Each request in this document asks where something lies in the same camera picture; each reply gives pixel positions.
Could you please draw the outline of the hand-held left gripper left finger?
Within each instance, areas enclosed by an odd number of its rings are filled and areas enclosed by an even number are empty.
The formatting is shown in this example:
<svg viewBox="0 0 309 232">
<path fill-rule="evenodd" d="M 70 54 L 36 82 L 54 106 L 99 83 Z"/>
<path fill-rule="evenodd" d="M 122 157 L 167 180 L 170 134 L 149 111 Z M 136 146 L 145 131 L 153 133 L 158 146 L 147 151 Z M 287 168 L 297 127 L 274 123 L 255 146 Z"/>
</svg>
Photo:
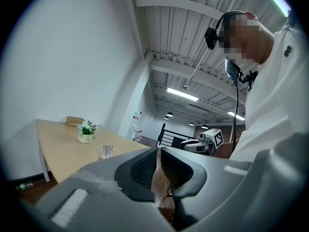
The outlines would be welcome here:
<svg viewBox="0 0 309 232">
<path fill-rule="evenodd" d="M 171 232 L 151 192 L 156 150 L 95 161 L 48 191 L 35 206 L 46 232 Z"/>
</svg>

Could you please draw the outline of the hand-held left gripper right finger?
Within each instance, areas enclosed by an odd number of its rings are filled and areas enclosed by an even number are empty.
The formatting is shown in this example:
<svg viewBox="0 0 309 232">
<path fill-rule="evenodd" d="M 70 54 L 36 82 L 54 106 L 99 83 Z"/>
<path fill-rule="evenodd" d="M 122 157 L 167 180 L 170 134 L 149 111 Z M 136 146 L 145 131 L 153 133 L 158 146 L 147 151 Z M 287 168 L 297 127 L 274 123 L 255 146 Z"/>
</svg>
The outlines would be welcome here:
<svg viewBox="0 0 309 232">
<path fill-rule="evenodd" d="M 182 232 L 283 232 L 307 223 L 309 136 L 297 133 L 252 162 L 161 149 Z"/>
</svg>

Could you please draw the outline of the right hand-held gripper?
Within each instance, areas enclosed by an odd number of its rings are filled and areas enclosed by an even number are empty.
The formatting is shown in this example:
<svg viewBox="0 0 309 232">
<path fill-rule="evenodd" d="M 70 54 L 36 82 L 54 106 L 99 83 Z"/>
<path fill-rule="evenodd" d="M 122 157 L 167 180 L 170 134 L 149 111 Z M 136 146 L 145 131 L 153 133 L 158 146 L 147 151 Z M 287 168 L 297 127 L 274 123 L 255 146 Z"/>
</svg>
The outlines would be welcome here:
<svg viewBox="0 0 309 232">
<path fill-rule="evenodd" d="M 214 156 L 217 149 L 223 144 L 223 135 L 220 129 L 210 129 L 202 132 L 197 139 L 185 140 L 180 143 L 180 149 L 206 156 Z"/>
</svg>

